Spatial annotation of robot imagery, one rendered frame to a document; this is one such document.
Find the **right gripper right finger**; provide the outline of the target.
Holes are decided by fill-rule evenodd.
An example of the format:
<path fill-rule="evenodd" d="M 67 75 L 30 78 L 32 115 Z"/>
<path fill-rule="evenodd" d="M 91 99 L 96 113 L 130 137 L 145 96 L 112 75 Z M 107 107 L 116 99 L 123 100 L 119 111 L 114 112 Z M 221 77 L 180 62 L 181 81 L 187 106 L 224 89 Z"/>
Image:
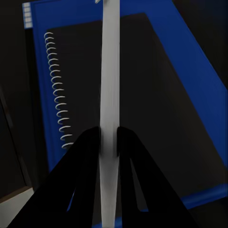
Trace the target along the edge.
<path fill-rule="evenodd" d="M 138 135 L 119 129 L 123 228 L 199 228 Z M 137 207 L 132 159 L 149 212 Z"/>

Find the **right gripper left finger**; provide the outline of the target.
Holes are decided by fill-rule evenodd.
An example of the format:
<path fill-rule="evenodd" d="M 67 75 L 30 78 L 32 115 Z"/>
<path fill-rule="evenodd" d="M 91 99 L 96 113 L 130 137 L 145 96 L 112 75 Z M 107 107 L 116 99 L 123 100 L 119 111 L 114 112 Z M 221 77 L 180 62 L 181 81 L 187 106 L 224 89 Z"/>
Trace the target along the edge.
<path fill-rule="evenodd" d="M 99 127 L 84 131 L 7 228 L 92 228 Z"/>

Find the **notebook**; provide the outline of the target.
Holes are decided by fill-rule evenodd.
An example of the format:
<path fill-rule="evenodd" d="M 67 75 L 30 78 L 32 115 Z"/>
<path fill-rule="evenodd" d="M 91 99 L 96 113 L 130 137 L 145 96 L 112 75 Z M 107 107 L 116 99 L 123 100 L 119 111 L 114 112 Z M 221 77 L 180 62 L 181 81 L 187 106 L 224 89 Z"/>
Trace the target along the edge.
<path fill-rule="evenodd" d="M 84 131 L 98 126 L 100 132 L 103 20 L 47 29 L 45 36 L 60 139 L 68 152 Z M 145 12 L 120 17 L 120 126 L 138 135 L 179 197 L 228 182 L 228 170 Z M 99 154 L 92 226 L 102 222 Z M 137 207 L 146 209 L 130 162 Z"/>

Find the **folder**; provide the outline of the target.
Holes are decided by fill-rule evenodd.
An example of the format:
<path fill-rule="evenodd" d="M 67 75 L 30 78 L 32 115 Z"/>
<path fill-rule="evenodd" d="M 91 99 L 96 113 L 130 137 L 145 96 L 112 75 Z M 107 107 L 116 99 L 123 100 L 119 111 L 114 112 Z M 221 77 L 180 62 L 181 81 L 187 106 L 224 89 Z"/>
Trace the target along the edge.
<path fill-rule="evenodd" d="M 31 111 L 40 186 L 67 152 L 60 138 L 47 29 L 103 19 L 100 0 L 37 0 L 22 3 Z M 146 13 L 190 100 L 228 170 L 228 90 L 172 0 L 120 0 L 120 15 Z M 228 196 L 228 182 L 180 197 L 187 209 Z M 149 212 L 148 208 L 142 212 Z M 102 224 L 92 228 L 103 228 Z M 122 217 L 115 228 L 123 228 Z"/>

